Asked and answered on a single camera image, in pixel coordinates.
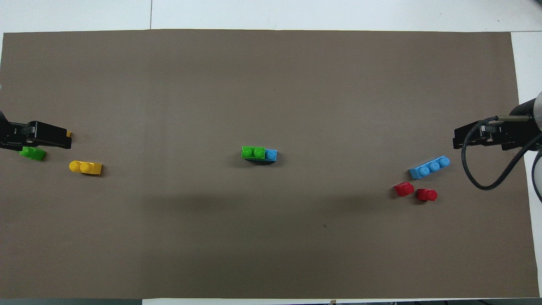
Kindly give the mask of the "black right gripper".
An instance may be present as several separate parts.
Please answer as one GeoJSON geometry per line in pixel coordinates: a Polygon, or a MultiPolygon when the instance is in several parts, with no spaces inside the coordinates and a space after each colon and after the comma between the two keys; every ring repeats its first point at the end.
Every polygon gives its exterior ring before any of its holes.
{"type": "Polygon", "coordinates": [[[467,146],[481,145],[484,138],[489,135],[491,145],[501,145],[503,151],[517,147],[535,151],[541,149],[541,129],[533,116],[497,116],[489,123],[477,120],[454,130],[453,149],[459,150],[466,143],[467,146]],[[477,124],[471,137],[469,131],[477,124]]]}

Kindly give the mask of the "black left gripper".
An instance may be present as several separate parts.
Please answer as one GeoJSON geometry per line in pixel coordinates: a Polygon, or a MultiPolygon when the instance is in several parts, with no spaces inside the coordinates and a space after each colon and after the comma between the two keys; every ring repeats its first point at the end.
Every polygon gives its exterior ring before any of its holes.
{"type": "Polygon", "coordinates": [[[0,148],[21,151],[22,147],[59,147],[71,149],[68,130],[39,121],[12,123],[0,112],[0,148]]]}

